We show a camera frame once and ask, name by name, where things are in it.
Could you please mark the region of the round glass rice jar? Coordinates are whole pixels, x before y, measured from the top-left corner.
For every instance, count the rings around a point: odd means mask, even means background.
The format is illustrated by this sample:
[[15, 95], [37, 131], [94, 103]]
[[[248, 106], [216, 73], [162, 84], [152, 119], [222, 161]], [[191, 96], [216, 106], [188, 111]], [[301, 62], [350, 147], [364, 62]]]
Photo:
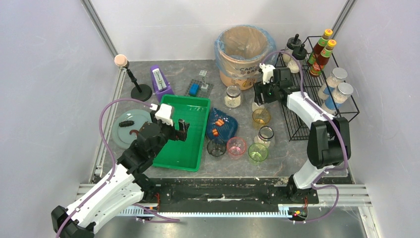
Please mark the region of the round glass rice jar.
[[256, 103], [256, 102], [252, 102], [252, 112], [254, 112], [255, 110], [258, 110], [258, 109], [264, 109], [265, 108], [265, 106], [264, 105], [259, 105], [258, 103]]

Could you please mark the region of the amber glass cup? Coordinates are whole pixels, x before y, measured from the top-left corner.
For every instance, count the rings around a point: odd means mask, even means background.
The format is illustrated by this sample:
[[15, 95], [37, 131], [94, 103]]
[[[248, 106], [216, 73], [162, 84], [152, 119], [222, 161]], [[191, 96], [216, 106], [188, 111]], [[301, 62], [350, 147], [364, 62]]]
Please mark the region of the amber glass cup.
[[253, 127], [260, 129], [267, 125], [271, 120], [271, 114], [267, 109], [256, 109], [252, 113]]

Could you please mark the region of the tall bead jar silver lid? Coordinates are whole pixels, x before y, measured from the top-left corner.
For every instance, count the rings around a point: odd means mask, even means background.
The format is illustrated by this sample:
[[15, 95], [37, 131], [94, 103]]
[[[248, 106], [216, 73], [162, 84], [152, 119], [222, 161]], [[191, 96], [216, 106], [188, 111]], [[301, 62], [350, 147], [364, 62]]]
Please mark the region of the tall bead jar silver lid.
[[324, 101], [321, 108], [325, 112], [334, 115], [342, 104], [353, 94], [353, 92], [354, 88], [351, 84], [341, 82]]

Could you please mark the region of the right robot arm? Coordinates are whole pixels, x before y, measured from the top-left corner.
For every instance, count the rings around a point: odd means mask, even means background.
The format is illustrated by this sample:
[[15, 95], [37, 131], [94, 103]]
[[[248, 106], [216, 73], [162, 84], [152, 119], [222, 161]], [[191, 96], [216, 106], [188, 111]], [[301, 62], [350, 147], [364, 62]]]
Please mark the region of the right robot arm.
[[351, 156], [349, 122], [337, 118], [318, 106], [302, 87], [294, 85], [287, 67], [261, 63], [262, 80], [254, 84], [254, 101], [258, 105], [279, 101], [293, 111], [309, 128], [308, 159], [286, 185], [286, 197], [302, 201], [314, 190], [316, 182], [335, 166], [348, 164]]

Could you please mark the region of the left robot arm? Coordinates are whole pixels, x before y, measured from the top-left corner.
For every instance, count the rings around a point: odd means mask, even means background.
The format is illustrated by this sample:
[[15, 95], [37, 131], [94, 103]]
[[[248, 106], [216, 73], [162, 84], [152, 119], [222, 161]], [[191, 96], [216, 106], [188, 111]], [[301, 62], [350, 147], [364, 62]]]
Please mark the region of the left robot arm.
[[116, 166], [93, 188], [67, 207], [52, 210], [52, 225], [58, 238], [93, 238], [112, 218], [127, 207], [154, 194], [154, 183], [144, 174], [169, 140], [186, 141], [189, 123], [179, 119], [179, 128], [155, 115], [145, 122], [137, 138], [118, 158]]

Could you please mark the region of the green glass cup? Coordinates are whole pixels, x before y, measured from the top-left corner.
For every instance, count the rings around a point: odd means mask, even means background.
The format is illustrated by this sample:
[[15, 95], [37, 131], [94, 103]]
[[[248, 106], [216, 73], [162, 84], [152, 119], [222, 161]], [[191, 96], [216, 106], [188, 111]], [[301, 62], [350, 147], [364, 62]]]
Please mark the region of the green glass cup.
[[249, 161], [258, 165], [268, 157], [268, 148], [261, 143], [253, 143], [248, 149]]

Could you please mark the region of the glass rice jar front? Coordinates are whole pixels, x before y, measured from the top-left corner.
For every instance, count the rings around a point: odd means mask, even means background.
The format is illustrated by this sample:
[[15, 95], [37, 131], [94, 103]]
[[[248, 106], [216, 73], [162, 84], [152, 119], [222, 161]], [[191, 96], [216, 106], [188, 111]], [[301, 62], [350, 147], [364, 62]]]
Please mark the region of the glass rice jar front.
[[254, 137], [255, 143], [263, 144], [265, 147], [269, 148], [270, 146], [275, 145], [275, 136], [274, 131], [270, 126], [262, 126], [257, 133], [257, 136]]

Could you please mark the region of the sauce bottle yellow cap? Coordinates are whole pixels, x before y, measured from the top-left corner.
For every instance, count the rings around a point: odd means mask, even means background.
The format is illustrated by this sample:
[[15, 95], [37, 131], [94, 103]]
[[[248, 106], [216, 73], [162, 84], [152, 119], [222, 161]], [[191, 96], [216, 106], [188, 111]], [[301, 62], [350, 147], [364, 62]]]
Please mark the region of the sauce bottle yellow cap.
[[332, 34], [332, 29], [325, 29], [324, 34], [319, 38], [318, 42], [313, 47], [313, 51], [311, 52], [309, 59], [307, 60], [308, 66], [312, 66], [315, 63], [316, 58], [319, 56], [320, 52], [325, 48]]
[[337, 42], [335, 40], [328, 40], [327, 45], [321, 50], [317, 57], [312, 57], [311, 67], [309, 69], [309, 74], [318, 77], [321, 75], [322, 70], [327, 65], [333, 48], [336, 46]]

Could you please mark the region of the black-lid shaker jar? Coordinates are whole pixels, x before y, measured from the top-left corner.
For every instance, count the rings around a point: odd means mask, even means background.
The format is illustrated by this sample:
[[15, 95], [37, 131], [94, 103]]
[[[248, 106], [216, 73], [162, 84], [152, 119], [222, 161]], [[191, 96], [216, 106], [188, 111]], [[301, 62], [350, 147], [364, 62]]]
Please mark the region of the black-lid shaker jar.
[[[288, 39], [286, 47], [285, 47], [285, 52], [292, 54], [293, 50], [296, 47], [299, 47], [302, 44], [301, 39], [299, 38], [299, 34], [295, 34], [294, 37], [291, 37]], [[284, 61], [285, 64], [287, 64], [290, 61], [290, 56], [287, 54], [283, 54], [282, 55], [282, 59]]]
[[291, 73], [299, 73], [299, 67], [302, 66], [303, 61], [306, 59], [307, 50], [305, 44], [301, 44], [298, 47], [295, 47], [292, 52], [294, 59], [290, 58], [287, 67], [290, 69]]

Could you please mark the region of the pink glass cup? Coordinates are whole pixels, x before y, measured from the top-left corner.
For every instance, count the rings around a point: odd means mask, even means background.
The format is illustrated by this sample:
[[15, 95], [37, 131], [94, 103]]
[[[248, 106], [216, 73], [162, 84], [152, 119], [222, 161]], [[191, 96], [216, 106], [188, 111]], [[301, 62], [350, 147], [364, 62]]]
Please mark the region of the pink glass cup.
[[247, 144], [241, 137], [232, 137], [227, 141], [226, 148], [228, 156], [231, 159], [237, 160], [245, 154]]

